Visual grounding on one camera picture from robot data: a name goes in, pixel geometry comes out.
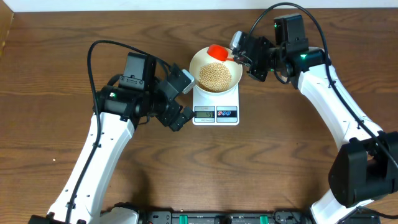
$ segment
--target white bowl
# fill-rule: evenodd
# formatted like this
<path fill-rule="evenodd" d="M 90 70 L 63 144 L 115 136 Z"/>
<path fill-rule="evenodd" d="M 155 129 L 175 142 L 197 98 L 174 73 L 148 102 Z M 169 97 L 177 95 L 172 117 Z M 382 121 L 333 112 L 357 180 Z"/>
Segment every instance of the white bowl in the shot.
<path fill-rule="evenodd" d="M 205 47 L 204 49 L 201 49 L 198 53 L 195 54 L 195 56 L 193 56 L 191 63 L 189 65 L 189 73 L 191 73 L 191 75 L 193 75 L 193 77 L 195 78 L 196 82 L 198 82 L 199 80 L 199 72 L 200 69 L 209 64 L 209 63 L 213 63 L 213 62 L 218 62 L 218 63 L 222 63 L 223 65 L 225 65 L 229 72 L 231 73 L 231 78 L 232 81 L 229 84 L 229 87 L 226 91 L 222 91 L 219 93 L 213 93 L 210 91 L 206 91 L 202 88 L 200 88 L 200 86 L 196 85 L 196 87 L 202 92 L 205 93 L 207 95 L 213 95 L 213 96 L 220 96 L 220 95 L 224 95 L 225 93 L 231 91 L 234 89 L 234 87 L 239 83 L 240 79 L 242 78 L 242 65 L 237 64 L 236 62 L 232 62 L 232 61 L 225 61 L 222 62 L 220 60 L 217 60 L 215 58 L 213 58 L 212 56 L 208 55 L 207 53 L 207 49 L 209 47 Z M 225 49 L 228 51 L 228 58 L 232 58 L 232 50 L 228 49 L 225 47 Z"/>

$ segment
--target red scoop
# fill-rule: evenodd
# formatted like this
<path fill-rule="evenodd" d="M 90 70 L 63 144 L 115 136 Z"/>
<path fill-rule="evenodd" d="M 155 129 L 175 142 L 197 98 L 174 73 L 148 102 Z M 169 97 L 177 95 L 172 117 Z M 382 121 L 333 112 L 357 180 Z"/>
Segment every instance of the red scoop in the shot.
<path fill-rule="evenodd" d="M 209 49 L 207 50 L 207 53 L 213 58 L 220 60 L 222 62 L 225 62 L 227 60 L 234 61 L 233 58 L 228 58 L 228 51 L 220 45 L 216 44 L 210 45 Z"/>

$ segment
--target wood grain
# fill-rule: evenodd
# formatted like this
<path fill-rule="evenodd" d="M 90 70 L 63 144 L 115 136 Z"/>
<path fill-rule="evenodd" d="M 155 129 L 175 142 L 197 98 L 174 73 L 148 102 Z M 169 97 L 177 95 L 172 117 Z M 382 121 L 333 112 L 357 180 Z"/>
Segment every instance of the wood grain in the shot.
<path fill-rule="evenodd" d="M 90 124 L 86 54 L 92 42 L 134 45 L 188 68 L 195 52 L 228 45 L 260 10 L 18 13 L 0 63 L 0 223 L 44 215 L 69 178 Z M 256 34 L 274 40 L 272 18 Z M 312 9 L 337 72 L 363 111 L 385 131 L 398 130 L 398 9 Z M 305 18 L 312 46 L 321 46 Z M 99 45 L 97 86 L 124 70 L 127 50 Z M 269 76 L 243 76 L 237 127 L 173 133 L 155 119 L 140 126 L 117 164 L 106 209 L 131 201 L 176 210 L 307 208 L 328 189 L 335 143 L 311 103 Z M 192 105 L 192 94 L 179 98 Z M 398 194 L 373 203 L 397 213 Z"/>
<path fill-rule="evenodd" d="M 6 39 L 12 23 L 14 13 L 8 8 L 4 1 L 0 0 L 0 59 L 2 55 L 2 48 L 6 44 Z"/>

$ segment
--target white kitchen scale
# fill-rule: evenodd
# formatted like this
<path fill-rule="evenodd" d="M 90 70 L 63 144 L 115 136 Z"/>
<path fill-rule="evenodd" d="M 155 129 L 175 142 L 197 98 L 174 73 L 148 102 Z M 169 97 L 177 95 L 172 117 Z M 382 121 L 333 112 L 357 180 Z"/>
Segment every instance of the white kitchen scale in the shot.
<path fill-rule="evenodd" d="M 192 119 L 195 125 L 238 125 L 239 124 L 239 87 L 221 96 L 203 94 L 193 87 L 193 110 L 196 116 Z"/>
<path fill-rule="evenodd" d="M 228 51 L 229 58 L 232 57 L 231 50 Z M 242 77 L 242 65 L 233 61 L 220 61 L 207 54 L 208 47 L 200 50 L 193 56 L 190 64 L 190 73 L 196 82 L 200 78 L 199 72 L 202 66 L 211 62 L 225 65 L 231 73 L 231 83 L 228 90 L 221 93 L 212 93 L 200 88 L 193 87 L 193 110 L 196 116 L 192 119 L 194 125 L 238 125 L 239 124 L 239 87 L 238 82 Z"/>

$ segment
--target white wall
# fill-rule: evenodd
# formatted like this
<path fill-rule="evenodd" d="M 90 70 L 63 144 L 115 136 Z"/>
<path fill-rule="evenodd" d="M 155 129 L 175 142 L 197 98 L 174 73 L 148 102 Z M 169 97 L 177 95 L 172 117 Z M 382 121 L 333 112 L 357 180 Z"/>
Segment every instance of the white wall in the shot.
<path fill-rule="evenodd" d="M 264 9 L 283 0 L 4 0 L 14 12 Z M 398 0 L 292 0 L 306 8 L 398 7 Z"/>

